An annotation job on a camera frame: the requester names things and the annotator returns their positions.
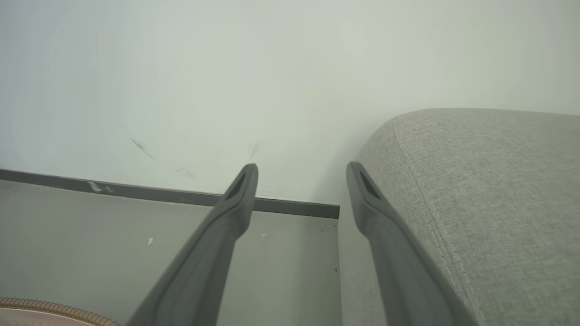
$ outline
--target white wall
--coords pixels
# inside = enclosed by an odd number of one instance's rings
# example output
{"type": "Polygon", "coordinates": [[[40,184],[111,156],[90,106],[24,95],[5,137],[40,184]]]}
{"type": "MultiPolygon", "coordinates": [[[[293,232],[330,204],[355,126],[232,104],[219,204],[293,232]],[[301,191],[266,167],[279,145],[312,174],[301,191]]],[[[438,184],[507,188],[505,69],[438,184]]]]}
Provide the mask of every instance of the white wall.
{"type": "Polygon", "coordinates": [[[578,0],[2,1],[0,47],[0,168],[152,187],[336,204],[399,114],[580,110],[578,0]]]}

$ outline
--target gray fabric sofa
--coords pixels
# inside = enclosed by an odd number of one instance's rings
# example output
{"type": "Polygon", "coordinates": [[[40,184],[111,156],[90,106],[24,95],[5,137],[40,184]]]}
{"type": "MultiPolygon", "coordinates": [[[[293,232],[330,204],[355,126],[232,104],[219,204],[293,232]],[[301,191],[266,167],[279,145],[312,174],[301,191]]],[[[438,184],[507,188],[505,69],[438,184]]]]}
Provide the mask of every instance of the gray fabric sofa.
{"type": "MultiPolygon", "coordinates": [[[[357,161],[479,325],[580,325],[580,116],[417,111],[357,161]]],[[[343,325],[386,325],[368,241],[340,209],[343,325]]]]}

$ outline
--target gray floor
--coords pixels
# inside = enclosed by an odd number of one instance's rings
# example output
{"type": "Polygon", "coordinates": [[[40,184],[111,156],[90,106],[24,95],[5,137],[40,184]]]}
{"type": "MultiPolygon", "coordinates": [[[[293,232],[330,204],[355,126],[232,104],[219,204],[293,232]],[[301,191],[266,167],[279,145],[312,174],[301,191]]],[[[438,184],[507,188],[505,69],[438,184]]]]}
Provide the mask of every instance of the gray floor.
{"type": "MultiPolygon", "coordinates": [[[[210,209],[0,180],[0,296],[125,324],[210,209]]],[[[235,245],[218,325],[341,325],[337,227],[254,212],[235,245]]]]}

